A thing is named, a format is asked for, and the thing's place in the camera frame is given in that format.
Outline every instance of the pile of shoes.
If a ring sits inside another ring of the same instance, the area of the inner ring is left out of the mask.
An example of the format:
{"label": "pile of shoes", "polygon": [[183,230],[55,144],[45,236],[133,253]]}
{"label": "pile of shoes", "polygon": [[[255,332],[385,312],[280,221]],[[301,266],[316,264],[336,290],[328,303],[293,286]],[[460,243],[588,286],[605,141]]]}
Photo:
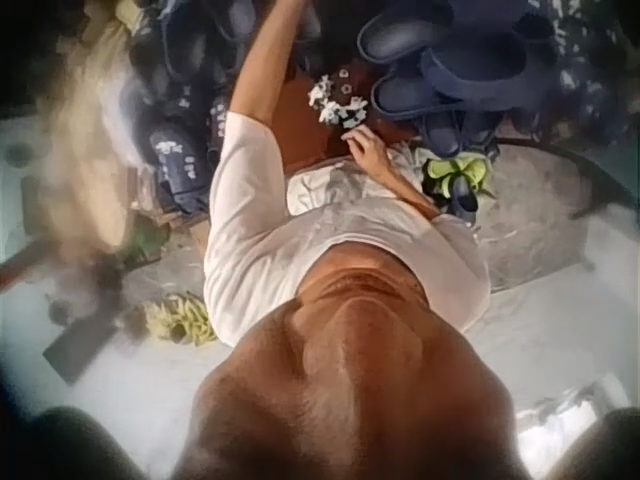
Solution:
{"label": "pile of shoes", "polygon": [[539,115],[558,76],[555,30],[527,0],[399,0],[358,49],[387,67],[371,103],[410,122],[440,158],[487,147],[505,115]]}
{"label": "pile of shoes", "polygon": [[[207,212],[229,96],[268,2],[136,4],[142,13],[129,48],[133,75],[119,96],[122,116],[132,119],[132,142],[156,169],[160,203],[174,203],[185,214]],[[312,76],[323,70],[320,34],[310,6],[292,62]]]}

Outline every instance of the person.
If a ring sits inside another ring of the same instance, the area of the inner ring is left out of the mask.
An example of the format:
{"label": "person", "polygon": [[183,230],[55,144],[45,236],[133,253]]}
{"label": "person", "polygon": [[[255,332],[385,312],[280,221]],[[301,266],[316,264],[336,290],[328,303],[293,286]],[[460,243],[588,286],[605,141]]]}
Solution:
{"label": "person", "polygon": [[230,103],[204,293],[234,349],[174,477],[529,478],[510,396],[461,333],[489,299],[472,232],[364,126],[343,139],[386,193],[287,208],[269,126],[306,1],[274,1]]}

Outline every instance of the slipper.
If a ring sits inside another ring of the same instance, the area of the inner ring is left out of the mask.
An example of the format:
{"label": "slipper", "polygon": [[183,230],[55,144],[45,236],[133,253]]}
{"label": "slipper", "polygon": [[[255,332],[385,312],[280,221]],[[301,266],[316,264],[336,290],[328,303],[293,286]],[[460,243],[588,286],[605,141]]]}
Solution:
{"label": "slipper", "polygon": [[471,188],[468,178],[463,174],[454,174],[447,179],[447,188],[451,195],[447,213],[460,218],[468,225],[474,225],[479,207],[478,197]]}
{"label": "slipper", "polygon": [[525,43],[514,33],[457,32],[426,50],[420,67],[438,92],[491,110],[485,104],[511,99],[514,79],[526,65]]}
{"label": "slipper", "polygon": [[460,129],[454,112],[430,113],[417,122],[418,132],[429,150],[440,158],[455,158],[462,151]]}
{"label": "slipper", "polygon": [[538,104],[551,87],[557,61],[552,42],[536,36],[458,32],[427,49],[420,67],[441,94],[499,112]]}
{"label": "slipper", "polygon": [[439,42],[453,21],[446,2],[401,2],[370,20],[358,34],[362,58],[389,64]]}
{"label": "slipper", "polygon": [[215,30],[209,32],[197,80],[211,92],[226,89],[240,73],[247,53],[247,43],[229,43]]}
{"label": "slipper", "polygon": [[412,57],[393,65],[373,85],[371,104],[393,121],[414,120],[428,113],[451,112],[466,106],[438,94],[420,74]]}
{"label": "slipper", "polygon": [[203,0],[202,5],[228,42],[248,41],[257,27],[252,0]]}
{"label": "slipper", "polygon": [[516,132],[521,135],[531,136],[540,133],[542,114],[540,110],[528,110],[526,108],[514,108],[509,112],[511,124]]}
{"label": "slipper", "polygon": [[324,54],[319,43],[298,46],[294,50],[294,57],[298,68],[314,82],[326,74]]}
{"label": "slipper", "polygon": [[461,143],[465,148],[483,148],[495,136],[496,130],[504,119],[504,112],[464,112]]}
{"label": "slipper", "polygon": [[164,47],[155,9],[145,10],[140,25],[133,32],[129,61],[145,96],[153,101],[164,98],[171,79],[164,63]]}
{"label": "slipper", "polygon": [[204,141],[209,115],[207,108],[209,98],[207,98],[207,92],[196,85],[173,84],[162,105],[164,118],[173,119],[176,123],[189,128],[192,134],[198,132],[197,137]]}
{"label": "slipper", "polygon": [[169,2],[158,17],[165,64],[176,82],[189,82],[200,72],[207,52],[206,16],[199,2]]}
{"label": "slipper", "polygon": [[157,125],[150,142],[176,204],[189,214],[206,212],[214,170],[206,160],[206,143],[171,121]]}

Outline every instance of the navy blue slipper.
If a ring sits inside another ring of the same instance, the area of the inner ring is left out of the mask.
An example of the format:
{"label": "navy blue slipper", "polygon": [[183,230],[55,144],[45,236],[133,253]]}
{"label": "navy blue slipper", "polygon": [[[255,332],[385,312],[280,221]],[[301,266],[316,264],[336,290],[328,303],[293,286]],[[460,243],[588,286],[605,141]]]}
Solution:
{"label": "navy blue slipper", "polygon": [[421,70],[440,93],[481,111],[538,104],[557,74],[551,42],[529,43],[514,32],[456,33],[426,50]]}
{"label": "navy blue slipper", "polygon": [[435,45],[449,32],[452,21],[453,11],[446,2],[400,2],[360,30],[358,50],[368,62],[390,64]]}
{"label": "navy blue slipper", "polygon": [[164,98],[171,78],[164,62],[164,46],[155,9],[143,13],[140,25],[133,32],[129,61],[144,95],[151,101]]}
{"label": "navy blue slipper", "polygon": [[540,133],[542,121],[541,110],[514,108],[509,112],[509,118],[515,131],[521,135],[531,136]]}
{"label": "navy blue slipper", "polygon": [[526,46],[511,32],[457,32],[422,55],[421,69],[434,88],[473,102],[478,110],[506,110],[527,65]]}
{"label": "navy blue slipper", "polygon": [[371,88],[371,104],[393,121],[414,120],[428,113],[451,112],[462,102],[440,95],[425,80],[415,59],[393,65]]}
{"label": "navy blue slipper", "polygon": [[461,128],[461,143],[464,148],[481,149],[495,136],[504,119],[504,112],[464,112]]}
{"label": "navy blue slipper", "polygon": [[206,212],[214,171],[206,142],[170,121],[157,125],[149,140],[176,204],[186,213]]}
{"label": "navy blue slipper", "polygon": [[199,2],[176,0],[159,17],[165,64],[176,82],[190,82],[200,72],[211,26]]}
{"label": "navy blue slipper", "polygon": [[430,113],[417,122],[426,148],[443,159],[455,158],[462,151],[460,129],[454,112]]}
{"label": "navy blue slipper", "polygon": [[220,34],[231,43],[248,41],[257,27],[252,0],[202,0]]}
{"label": "navy blue slipper", "polygon": [[478,197],[469,180],[463,174],[457,174],[450,182],[451,203],[448,213],[460,218],[467,225],[475,225],[479,207]]}

